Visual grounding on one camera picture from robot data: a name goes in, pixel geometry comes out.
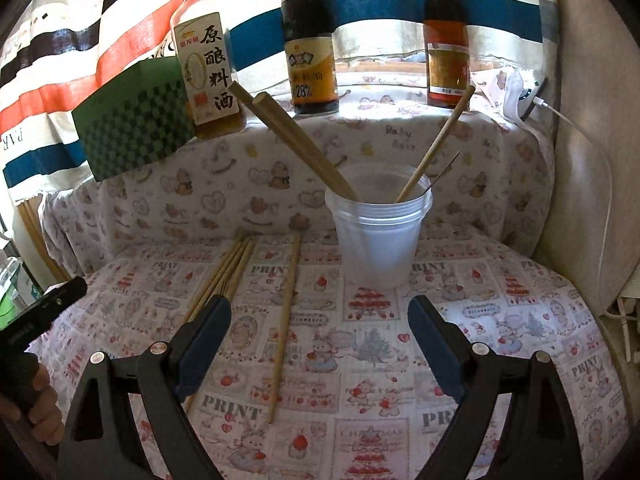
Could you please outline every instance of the chopstick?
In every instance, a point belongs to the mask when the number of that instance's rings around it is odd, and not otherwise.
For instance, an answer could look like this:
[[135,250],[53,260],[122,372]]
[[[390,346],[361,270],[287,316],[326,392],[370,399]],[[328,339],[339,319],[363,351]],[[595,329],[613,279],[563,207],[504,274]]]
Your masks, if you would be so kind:
[[234,296],[236,295],[236,290],[238,290],[238,285],[240,284],[240,280],[244,275],[244,270],[246,269],[246,264],[249,263],[249,259],[251,259],[251,254],[254,252],[255,240],[253,238],[250,239],[249,243],[244,248],[244,252],[242,253],[242,257],[238,262],[238,266],[234,269],[234,274],[231,277],[229,282],[220,283],[220,294],[222,294],[225,298],[229,300],[229,303],[233,301]]
[[[246,264],[249,262],[249,260],[251,259],[251,254],[254,252],[255,240],[253,238],[249,238],[248,240],[244,241],[238,240],[234,245],[236,244],[238,244],[238,248],[244,247],[244,250],[236,251],[229,262],[235,260],[236,255],[241,253],[242,256],[240,258],[240,261],[235,267],[231,267],[231,265],[227,266],[226,271],[220,275],[220,278],[214,286],[212,293],[206,296],[207,299],[204,301],[204,304],[206,304],[207,300],[215,294],[222,294],[222,296],[227,298],[229,303],[233,301],[233,298],[236,295],[236,290],[238,290],[240,280],[242,279],[242,275],[244,274],[244,270],[246,269]],[[194,312],[193,317],[190,317],[189,321],[193,320],[197,315],[198,313]],[[186,413],[187,416],[191,411],[191,406],[193,405],[194,398],[195,394],[187,397],[184,400],[184,413]]]
[[291,248],[291,258],[289,261],[289,272],[287,281],[284,286],[282,298],[282,312],[280,313],[280,327],[278,329],[278,346],[276,347],[275,368],[271,378],[271,400],[269,403],[269,413],[267,415],[267,424],[273,422],[273,416],[276,412],[278,403],[278,390],[280,387],[280,378],[282,377],[282,364],[284,361],[285,348],[287,346],[287,333],[289,332],[289,314],[291,313],[291,301],[293,300],[293,290],[296,285],[296,269],[298,260],[300,259],[300,244],[302,236],[296,233],[296,239]]
[[234,255],[242,245],[242,240],[236,240],[233,245],[229,248],[229,250],[222,256],[220,263],[217,267],[211,271],[209,277],[204,281],[202,288],[200,291],[194,296],[193,301],[191,302],[191,307],[188,309],[187,314],[184,317],[184,321],[182,323],[187,323],[191,315],[198,310],[198,312],[202,309],[201,303],[208,300],[213,293],[213,289],[218,284],[220,280],[220,276],[225,272],[229,263],[233,259]]
[[418,183],[420,178],[424,175],[424,172],[427,170],[428,165],[431,164],[433,157],[442,146],[442,143],[449,136],[450,130],[458,122],[458,119],[460,118],[460,115],[462,115],[462,112],[465,110],[466,105],[468,105],[469,101],[471,101],[471,96],[475,91],[476,87],[473,85],[469,85],[468,87],[466,87],[465,92],[462,94],[460,101],[458,101],[458,104],[453,109],[451,115],[449,116],[449,119],[447,119],[447,122],[444,123],[444,126],[440,130],[440,133],[433,141],[433,144],[430,146],[427,153],[422,158],[422,161],[418,165],[418,168],[414,171],[414,174],[412,174],[411,178],[400,192],[400,195],[398,195],[396,203],[404,202],[404,200],[406,200],[406,198],[409,196],[409,193],[412,192],[412,189]]
[[260,92],[255,99],[242,86],[233,81],[229,90],[236,98],[268,128],[280,137],[297,156],[331,189],[335,194],[349,200],[357,200],[356,195],[344,177],[329,162],[323,152],[314,144],[302,128],[267,94]]
[[207,301],[209,301],[209,298],[213,296],[213,294],[217,289],[219,289],[218,286],[220,285],[220,283],[224,283],[225,280],[227,281],[229,280],[229,277],[231,277],[234,270],[236,270],[236,267],[238,266],[238,262],[240,261],[240,258],[242,257],[242,254],[244,253],[244,250],[246,249],[249,243],[250,243],[250,239],[247,238],[246,240],[242,240],[238,245],[238,247],[234,246],[235,250],[233,254],[229,255],[230,257],[225,262],[225,265],[221,267],[220,273],[216,275],[215,279],[211,282],[211,284],[209,285],[205,293],[202,295],[202,298],[200,299],[196,307],[191,312],[188,321],[193,321],[195,319],[195,317],[200,313],[203,307],[207,304]]

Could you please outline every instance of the human hand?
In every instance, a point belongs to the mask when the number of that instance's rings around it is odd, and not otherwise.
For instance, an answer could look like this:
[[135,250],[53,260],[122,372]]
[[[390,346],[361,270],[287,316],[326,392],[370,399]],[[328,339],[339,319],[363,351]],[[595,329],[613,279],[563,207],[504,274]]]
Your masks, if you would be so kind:
[[[40,392],[38,400],[29,410],[29,420],[33,424],[31,433],[38,442],[45,442],[48,446],[55,446],[62,441],[65,426],[62,423],[62,412],[56,406],[58,393],[50,386],[49,372],[40,365],[33,378],[33,389]],[[17,422],[22,413],[18,406],[6,397],[0,395],[0,415],[8,420]]]

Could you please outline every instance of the plastic cup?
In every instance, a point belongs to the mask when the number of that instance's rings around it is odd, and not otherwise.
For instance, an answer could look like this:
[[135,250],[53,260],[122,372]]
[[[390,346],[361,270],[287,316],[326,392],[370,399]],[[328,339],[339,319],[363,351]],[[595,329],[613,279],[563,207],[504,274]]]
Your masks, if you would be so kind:
[[414,173],[411,166],[350,164],[340,169],[356,195],[354,202],[330,189],[324,201],[334,215],[345,277],[357,286],[386,290],[411,272],[420,224],[431,209],[429,179],[423,176],[409,200],[394,203]]

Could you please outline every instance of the green checkered box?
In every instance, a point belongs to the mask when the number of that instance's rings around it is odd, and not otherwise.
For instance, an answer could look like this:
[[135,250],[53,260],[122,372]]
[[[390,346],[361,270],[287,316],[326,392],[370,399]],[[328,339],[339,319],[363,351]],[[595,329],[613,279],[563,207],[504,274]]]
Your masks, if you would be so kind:
[[72,115],[98,182],[161,160],[195,134],[175,57],[137,62]]

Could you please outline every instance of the striped curtain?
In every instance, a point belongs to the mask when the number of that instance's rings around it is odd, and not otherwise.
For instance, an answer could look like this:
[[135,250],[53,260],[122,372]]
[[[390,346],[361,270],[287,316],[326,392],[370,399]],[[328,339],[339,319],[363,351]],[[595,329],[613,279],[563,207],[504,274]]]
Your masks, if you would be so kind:
[[[16,202],[91,175],[71,110],[139,59],[171,52],[169,18],[182,0],[33,0],[2,48],[2,168]],[[280,0],[217,0],[239,81],[250,91],[287,78]],[[424,0],[326,0],[339,59],[424,50]],[[472,57],[552,75],[555,0],[460,0]]]

